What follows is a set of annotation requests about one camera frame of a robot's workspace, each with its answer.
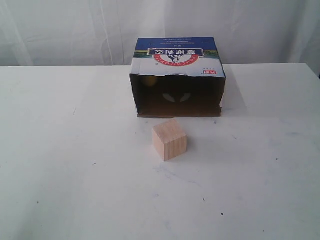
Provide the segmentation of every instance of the red logo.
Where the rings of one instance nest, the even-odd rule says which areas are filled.
[[[216,70],[203,70],[203,74],[216,75],[217,71]]]
[[[199,59],[199,55],[192,54],[192,55],[182,55],[182,56],[175,56],[175,59],[169,58],[167,55],[162,54],[155,54],[153,55],[154,59],[159,63],[167,66],[173,67],[183,67],[190,64],[195,63]]]

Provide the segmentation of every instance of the wooden cube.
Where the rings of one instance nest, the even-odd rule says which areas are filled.
[[[154,126],[152,141],[164,161],[187,151],[187,135],[175,119]]]

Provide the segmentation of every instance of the white table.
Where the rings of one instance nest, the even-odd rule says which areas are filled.
[[[129,66],[0,68],[0,239],[319,240],[320,80],[224,67],[223,116],[179,118],[168,162]]]

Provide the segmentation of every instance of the open box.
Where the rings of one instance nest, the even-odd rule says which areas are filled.
[[[130,73],[138,117],[219,117],[226,76],[213,37],[139,38]]]

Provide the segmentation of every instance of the white curtain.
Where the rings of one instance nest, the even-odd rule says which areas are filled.
[[[225,64],[320,73],[320,0],[0,0],[0,66],[130,65],[138,37],[201,36]]]

